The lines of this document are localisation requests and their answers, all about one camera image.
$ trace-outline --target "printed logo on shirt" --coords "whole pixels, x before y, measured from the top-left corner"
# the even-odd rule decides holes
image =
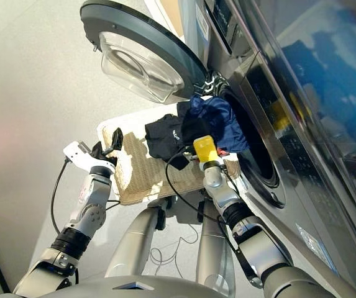
[[[177,140],[180,140],[180,137],[178,136],[178,134],[176,133],[176,130],[172,130],[172,134],[173,134],[173,137],[176,138]]]

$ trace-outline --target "black cable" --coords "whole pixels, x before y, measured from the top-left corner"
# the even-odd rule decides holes
[[[221,230],[223,236],[225,237],[227,244],[230,246],[230,248],[232,249],[232,251],[234,253],[237,253],[237,250],[234,248],[233,244],[230,242],[229,236],[227,236],[225,230],[223,229],[223,227],[221,225],[222,223],[224,223],[219,220],[219,219],[222,219],[222,217],[220,215],[218,215],[216,219],[217,219],[217,225],[218,225],[219,229]]]
[[[117,205],[119,205],[121,202],[120,201],[118,201],[118,200],[107,200],[108,202],[115,202],[116,204],[114,204],[114,205],[112,205],[112,206],[110,206],[110,207],[107,207],[106,208],[106,211],[107,210],[109,210],[109,209],[112,209],[113,207],[115,207],[115,206],[117,206]]]
[[[198,214],[202,215],[203,217],[212,220],[213,222],[218,222],[218,220],[212,218],[209,215],[204,214],[203,212],[201,212],[200,210],[198,210],[198,208],[195,208],[195,206],[193,206],[192,204],[190,204],[184,197],[181,196],[181,194],[172,186],[172,183],[170,181],[170,177],[168,176],[168,166],[170,165],[171,161],[176,158],[178,155],[180,155],[182,153],[182,150],[180,149],[178,151],[178,153],[176,153],[175,155],[173,155],[168,161],[167,161],[167,165],[165,166],[165,176],[167,177],[167,181],[168,184],[170,185],[170,187],[172,188],[173,192],[186,204],[188,205],[190,208],[192,208],[193,210],[195,210]]]
[[[229,181],[233,184],[234,189],[235,189],[235,193],[239,196],[240,199],[242,199],[241,196],[240,196],[239,188],[237,187],[237,185],[235,185],[235,183],[233,182],[233,179],[230,177],[230,175],[229,175],[229,173],[227,171],[225,172],[225,175],[227,176]]]
[[[52,221],[53,228],[55,229],[56,234],[58,234],[58,235],[60,234],[60,230],[59,230],[58,226],[56,225],[55,214],[53,213],[53,204],[55,203],[55,194],[56,194],[56,190],[58,189],[60,178],[62,177],[62,174],[65,171],[66,165],[69,162],[70,162],[70,160],[68,158],[65,158],[65,163],[63,164],[62,169],[60,170],[58,178],[56,179],[55,187],[53,188],[52,198],[51,198],[51,221]]]

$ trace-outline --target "washing machine door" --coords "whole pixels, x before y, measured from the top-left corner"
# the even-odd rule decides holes
[[[87,39],[103,53],[112,80],[155,102],[201,92],[206,68],[175,35],[123,4],[86,1],[80,10]]]

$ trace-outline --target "laundry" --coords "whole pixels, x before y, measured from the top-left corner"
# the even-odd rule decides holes
[[[211,135],[216,146],[226,152],[242,152],[249,148],[230,104],[220,97],[203,100],[192,96],[190,101],[179,102],[176,109],[178,116],[167,114],[145,125],[145,138],[152,157],[167,162],[179,149],[205,135]],[[187,164],[183,155],[171,161],[177,169]]]
[[[167,114],[155,122],[145,125],[148,152],[154,158],[161,158],[167,162],[173,155],[184,147],[181,134],[182,119]],[[171,160],[176,169],[183,169],[189,161],[183,156]]]
[[[249,148],[230,104],[222,98],[214,96],[204,100],[195,95],[191,97],[190,102],[179,102],[177,110],[178,117],[183,118],[184,139],[187,139],[186,132],[190,127],[198,130],[200,125],[201,129],[209,131],[216,146],[224,151],[237,153]]]

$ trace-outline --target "navy blue clothing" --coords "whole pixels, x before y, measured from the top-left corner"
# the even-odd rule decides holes
[[[183,122],[194,119],[203,119],[209,124],[211,136],[220,149],[242,152],[249,148],[230,104],[222,98],[214,96],[205,101],[198,95],[192,96]]]

